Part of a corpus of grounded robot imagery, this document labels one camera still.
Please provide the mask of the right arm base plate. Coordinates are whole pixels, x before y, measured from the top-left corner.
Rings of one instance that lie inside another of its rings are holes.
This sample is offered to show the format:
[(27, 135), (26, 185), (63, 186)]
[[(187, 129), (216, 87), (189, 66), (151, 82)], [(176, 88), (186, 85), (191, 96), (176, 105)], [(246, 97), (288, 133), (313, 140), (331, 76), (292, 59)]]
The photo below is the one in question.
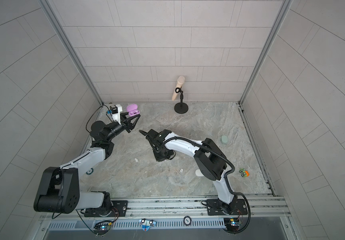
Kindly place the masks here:
[(246, 201), (234, 197), (230, 204), (226, 204), (219, 199), (207, 199), (202, 201), (202, 205), (207, 208), (209, 216), (245, 216), (248, 215)]

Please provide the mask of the purple earbud charging case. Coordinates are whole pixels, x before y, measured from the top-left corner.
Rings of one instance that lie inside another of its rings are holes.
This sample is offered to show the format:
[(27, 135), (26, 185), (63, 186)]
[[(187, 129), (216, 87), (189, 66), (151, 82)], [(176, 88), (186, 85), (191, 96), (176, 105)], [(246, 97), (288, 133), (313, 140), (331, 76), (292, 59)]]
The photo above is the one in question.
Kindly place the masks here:
[(133, 116), (136, 116), (136, 115), (139, 115), (140, 112), (138, 110), (138, 106), (137, 104), (130, 104), (126, 107), (126, 111), (128, 112), (128, 115), (130, 117), (133, 117)]

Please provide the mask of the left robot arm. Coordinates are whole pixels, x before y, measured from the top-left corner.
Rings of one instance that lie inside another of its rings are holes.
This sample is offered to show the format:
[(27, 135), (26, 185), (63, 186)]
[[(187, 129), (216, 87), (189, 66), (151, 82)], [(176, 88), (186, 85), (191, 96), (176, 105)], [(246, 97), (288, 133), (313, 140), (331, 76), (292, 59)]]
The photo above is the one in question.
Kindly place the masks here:
[(79, 180), (93, 172), (93, 167), (106, 160), (113, 151), (112, 139), (123, 131), (134, 129), (140, 115), (117, 113), (109, 124), (96, 121), (91, 125), (90, 148), (76, 159), (59, 167), (44, 170), (33, 208), (36, 212), (69, 214), (82, 210), (85, 216), (105, 217), (113, 212), (108, 192), (82, 192)]

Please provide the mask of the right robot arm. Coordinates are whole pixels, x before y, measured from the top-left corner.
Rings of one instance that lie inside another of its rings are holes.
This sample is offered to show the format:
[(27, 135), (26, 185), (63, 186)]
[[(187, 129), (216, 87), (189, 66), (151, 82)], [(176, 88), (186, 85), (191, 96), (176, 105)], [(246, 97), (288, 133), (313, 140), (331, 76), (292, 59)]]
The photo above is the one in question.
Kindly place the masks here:
[(228, 180), (228, 175), (236, 170), (235, 166), (213, 140), (206, 138), (204, 141), (194, 141), (178, 136), (169, 130), (159, 133), (155, 130), (148, 132), (140, 130), (139, 132), (150, 143), (157, 162), (171, 160), (177, 152), (195, 160), (200, 173), (213, 182), (218, 193), (217, 199), (206, 200), (202, 203), (208, 208), (210, 215), (251, 215), (246, 196), (234, 192)]

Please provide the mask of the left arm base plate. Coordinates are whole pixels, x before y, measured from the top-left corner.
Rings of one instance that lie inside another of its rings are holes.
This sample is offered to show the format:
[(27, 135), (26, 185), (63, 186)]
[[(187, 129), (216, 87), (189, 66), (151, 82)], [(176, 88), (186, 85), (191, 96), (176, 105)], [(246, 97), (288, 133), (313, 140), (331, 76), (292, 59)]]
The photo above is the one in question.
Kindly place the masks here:
[(87, 218), (125, 217), (128, 201), (111, 201), (110, 204), (103, 204), (100, 208), (82, 210)]

